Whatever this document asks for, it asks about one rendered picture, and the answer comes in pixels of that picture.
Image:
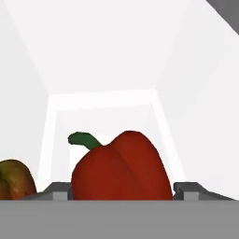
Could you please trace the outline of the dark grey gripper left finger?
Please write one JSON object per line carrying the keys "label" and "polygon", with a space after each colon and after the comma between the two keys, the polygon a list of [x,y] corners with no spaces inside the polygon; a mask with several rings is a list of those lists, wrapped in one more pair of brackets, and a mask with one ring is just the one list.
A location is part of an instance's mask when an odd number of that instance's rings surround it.
{"label": "dark grey gripper left finger", "polygon": [[70,201],[72,199],[70,182],[52,182],[43,191],[23,198],[24,201]]}

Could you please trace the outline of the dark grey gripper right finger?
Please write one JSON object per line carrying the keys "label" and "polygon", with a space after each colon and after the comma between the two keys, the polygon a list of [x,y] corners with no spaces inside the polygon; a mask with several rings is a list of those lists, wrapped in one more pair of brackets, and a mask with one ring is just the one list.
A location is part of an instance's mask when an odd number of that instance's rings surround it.
{"label": "dark grey gripper right finger", "polygon": [[208,191],[197,182],[175,182],[174,199],[179,201],[231,201],[232,198]]}

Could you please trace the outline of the red bell pepper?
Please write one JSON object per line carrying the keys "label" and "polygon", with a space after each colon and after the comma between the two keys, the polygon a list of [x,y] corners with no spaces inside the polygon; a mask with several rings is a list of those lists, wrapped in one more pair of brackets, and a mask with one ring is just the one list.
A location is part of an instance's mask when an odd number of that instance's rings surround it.
{"label": "red bell pepper", "polygon": [[72,173],[75,200],[173,199],[160,154],[142,133],[125,131],[103,145],[89,133],[76,132],[68,143],[89,150]]}

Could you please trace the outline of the green-orange bell pepper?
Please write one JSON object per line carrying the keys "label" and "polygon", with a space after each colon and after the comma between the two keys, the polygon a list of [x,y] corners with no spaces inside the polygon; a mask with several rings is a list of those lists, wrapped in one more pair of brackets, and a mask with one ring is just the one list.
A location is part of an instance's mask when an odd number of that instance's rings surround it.
{"label": "green-orange bell pepper", "polygon": [[0,161],[0,200],[19,200],[36,194],[29,168],[18,160]]}

